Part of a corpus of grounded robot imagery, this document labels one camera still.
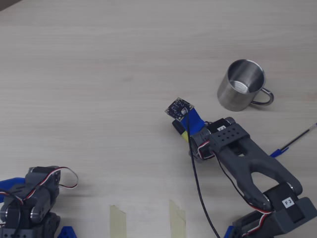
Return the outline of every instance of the beige tape strip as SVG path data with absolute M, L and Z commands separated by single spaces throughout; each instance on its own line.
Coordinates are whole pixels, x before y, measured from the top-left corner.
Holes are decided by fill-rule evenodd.
M 186 214 L 176 204 L 169 201 L 169 219 L 172 238 L 186 238 Z
M 126 214 L 116 206 L 110 206 L 110 237 L 127 238 Z

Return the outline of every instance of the blue tape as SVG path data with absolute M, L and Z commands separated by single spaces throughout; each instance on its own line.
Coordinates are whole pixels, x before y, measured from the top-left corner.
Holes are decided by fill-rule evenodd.
M 187 117 L 189 117 L 190 135 L 196 134 L 205 126 L 205 122 L 200 118 L 195 108 L 193 108 L 181 121 L 185 130 L 187 130 Z

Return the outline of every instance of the metal cup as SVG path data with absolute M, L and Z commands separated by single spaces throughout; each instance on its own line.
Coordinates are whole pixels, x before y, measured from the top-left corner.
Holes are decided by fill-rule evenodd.
M 270 105 L 274 101 L 274 95 L 265 85 L 265 73 L 255 62 L 248 59 L 240 59 L 233 62 L 218 89 L 217 96 L 220 104 L 230 111 L 241 111 L 249 104 L 261 106 Z M 267 102 L 253 101 L 258 92 L 269 95 Z

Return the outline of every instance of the mug handle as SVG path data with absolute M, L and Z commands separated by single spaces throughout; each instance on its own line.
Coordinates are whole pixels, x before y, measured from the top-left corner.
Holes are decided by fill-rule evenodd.
M 267 90 L 266 88 L 261 89 L 261 91 L 268 94 L 269 100 L 265 103 L 257 102 L 257 101 L 252 101 L 251 103 L 255 104 L 255 105 L 261 105 L 261 106 L 268 106 L 268 105 L 272 104 L 272 102 L 274 101 L 273 93 L 271 91 Z

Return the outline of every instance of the pen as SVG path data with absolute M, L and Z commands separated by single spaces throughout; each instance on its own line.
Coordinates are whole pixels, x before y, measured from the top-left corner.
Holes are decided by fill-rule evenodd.
M 289 149 L 289 146 L 293 144 L 295 141 L 297 141 L 299 138 L 306 135 L 308 132 L 312 131 L 317 127 L 317 122 L 314 123 L 311 127 L 309 127 L 307 130 L 296 136 L 294 139 L 292 139 L 290 142 L 288 142 L 286 145 L 282 146 L 280 149 L 275 150 L 270 156 L 273 158 L 276 158 L 277 156 L 283 154 L 285 151 Z

